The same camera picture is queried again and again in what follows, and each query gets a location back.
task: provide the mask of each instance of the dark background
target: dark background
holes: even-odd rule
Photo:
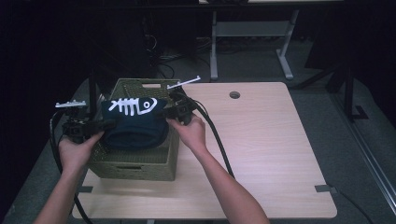
[[[210,12],[155,12],[147,25],[142,20],[147,12],[87,12],[74,4],[0,1],[0,217],[48,141],[55,103],[70,100],[92,73],[104,92],[118,77],[154,77],[156,59],[146,51],[147,32],[155,34],[161,45],[186,54],[194,53],[196,36],[210,36]],[[293,35],[315,40],[307,67],[325,69],[340,61],[350,66],[394,126],[395,9],[387,1],[305,9]],[[271,12],[271,16],[288,13]],[[219,17],[256,19],[230,11]]]

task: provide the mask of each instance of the plastic crate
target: plastic crate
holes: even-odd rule
[[[121,78],[110,99],[156,97],[167,100],[167,106],[171,106],[173,101],[166,87],[177,82],[174,79]],[[171,126],[166,140],[155,148],[116,150],[99,141],[93,147],[88,166],[101,178],[172,181],[176,176],[178,142],[178,134]]]

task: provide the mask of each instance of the gray floor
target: gray floor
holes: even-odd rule
[[[295,75],[293,80],[286,80],[282,75],[275,49],[282,40],[263,39],[238,40],[233,48],[219,54],[219,80],[217,82],[280,81],[288,86],[300,83],[312,77],[319,70],[305,69],[304,63],[311,43],[294,41],[290,44],[287,58]],[[199,54],[199,59],[180,59],[167,63],[175,70],[175,78],[187,80],[201,76],[201,82],[210,79],[209,53]],[[162,66],[166,75],[171,70]],[[308,139],[318,159],[318,164],[326,181],[345,193],[354,203],[371,218],[374,223],[396,223],[396,216],[390,209],[381,190],[361,155],[358,143],[353,138],[343,114],[333,101],[342,98],[342,93],[330,95],[324,89],[328,78],[325,77],[300,91],[290,91]],[[87,97],[87,85],[83,83],[74,98]],[[356,81],[354,105],[361,105],[369,119],[357,120],[367,145],[373,151],[391,183],[396,184],[396,131],[380,109],[376,106],[370,92]],[[50,191],[56,184],[59,174],[56,170],[47,145],[34,170],[26,180],[20,194],[4,223],[31,223]],[[272,223],[369,223],[357,207],[341,194],[333,195],[338,214],[331,219],[272,219]],[[69,218],[69,223],[83,223]],[[93,223],[146,223],[146,220],[94,220]],[[158,220],[156,223],[204,223],[203,221]]]

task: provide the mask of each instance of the person's right hand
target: person's right hand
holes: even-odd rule
[[[184,126],[175,119],[167,119],[168,123],[176,129],[181,141],[198,156],[207,152],[205,140],[205,124],[196,115],[192,114],[189,125]]]

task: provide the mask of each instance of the wooden table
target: wooden table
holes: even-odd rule
[[[184,90],[206,107],[236,180],[269,218],[336,216],[330,192],[315,189],[325,181],[283,83],[189,84]],[[231,91],[240,98],[232,99]],[[223,164],[208,125],[206,139]],[[92,187],[91,193],[78,195],[91,218],[225,218],[201,165],[182,143],[173,182],[101,179],[89,171],[83,186]],[[80,217],[77,208],[73,216]]]

